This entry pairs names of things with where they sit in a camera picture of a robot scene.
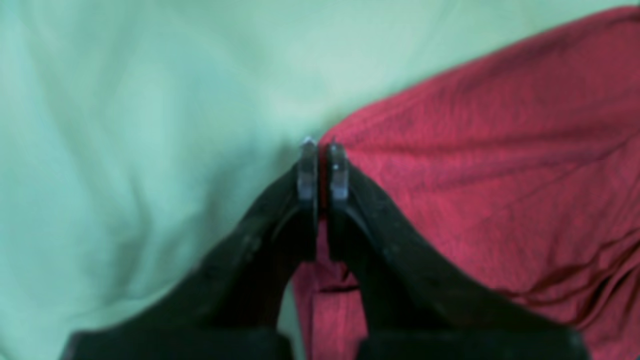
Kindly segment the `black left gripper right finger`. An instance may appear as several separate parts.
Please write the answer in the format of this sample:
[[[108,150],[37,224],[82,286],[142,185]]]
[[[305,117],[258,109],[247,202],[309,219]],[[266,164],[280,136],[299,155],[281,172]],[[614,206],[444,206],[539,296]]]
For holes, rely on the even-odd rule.
[[[578,332],[441,255],[338,143],[327,147],[327,243],[359,284],[368,330],[359,360],[590,359]]]

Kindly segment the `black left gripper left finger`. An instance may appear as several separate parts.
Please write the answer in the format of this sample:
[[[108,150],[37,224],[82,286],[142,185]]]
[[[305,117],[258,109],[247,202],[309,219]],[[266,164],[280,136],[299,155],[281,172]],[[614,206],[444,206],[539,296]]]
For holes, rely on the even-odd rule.
[[[131,319],[74,333],[64,360],[290,360],[278,332],[282,297],[316,257],[318,145],[252,203],[174,289]]]

